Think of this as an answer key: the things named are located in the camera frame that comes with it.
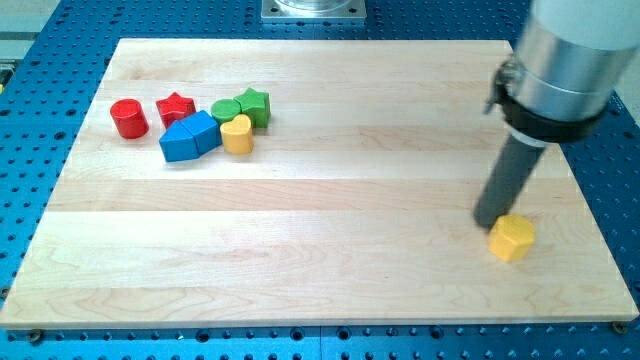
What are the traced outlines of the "black tool mounting collar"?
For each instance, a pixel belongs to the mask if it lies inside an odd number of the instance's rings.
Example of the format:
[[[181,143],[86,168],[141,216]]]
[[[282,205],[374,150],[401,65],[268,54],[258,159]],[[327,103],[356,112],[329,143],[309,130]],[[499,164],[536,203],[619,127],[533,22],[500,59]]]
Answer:
[[[503,62],[494,74],[484,112],[490,113],[496,105],[512,135],[537,147],[588,137],[606,108],[595,94],[562,90],[527,77],[515,57]]]

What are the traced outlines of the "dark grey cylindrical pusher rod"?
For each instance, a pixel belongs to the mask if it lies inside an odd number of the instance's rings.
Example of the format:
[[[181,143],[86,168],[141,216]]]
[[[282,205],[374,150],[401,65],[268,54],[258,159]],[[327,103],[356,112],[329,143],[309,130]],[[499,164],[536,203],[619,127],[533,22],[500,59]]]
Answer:
[[[545,141],[510,130],[473,211],[479,226],[491,229],[510,212],[545,150]]]

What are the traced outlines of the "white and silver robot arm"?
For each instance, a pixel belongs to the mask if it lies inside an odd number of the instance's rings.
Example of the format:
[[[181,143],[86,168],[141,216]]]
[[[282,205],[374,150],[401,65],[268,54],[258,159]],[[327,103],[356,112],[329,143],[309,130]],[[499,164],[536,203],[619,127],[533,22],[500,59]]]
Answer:
[[[589,136],[639,50],[634,0],[536,0],[513,54],[495,72],[488,108],[510,135],[473,216],[489,229],[507,214],[546,147]]]

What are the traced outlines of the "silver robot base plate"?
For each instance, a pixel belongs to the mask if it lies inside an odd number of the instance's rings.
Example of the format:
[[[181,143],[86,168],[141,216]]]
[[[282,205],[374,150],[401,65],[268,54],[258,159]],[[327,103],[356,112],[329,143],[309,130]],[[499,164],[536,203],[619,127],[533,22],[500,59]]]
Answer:
[[[262,0],[261,19],[287,20],[364,20],[365,0]]]

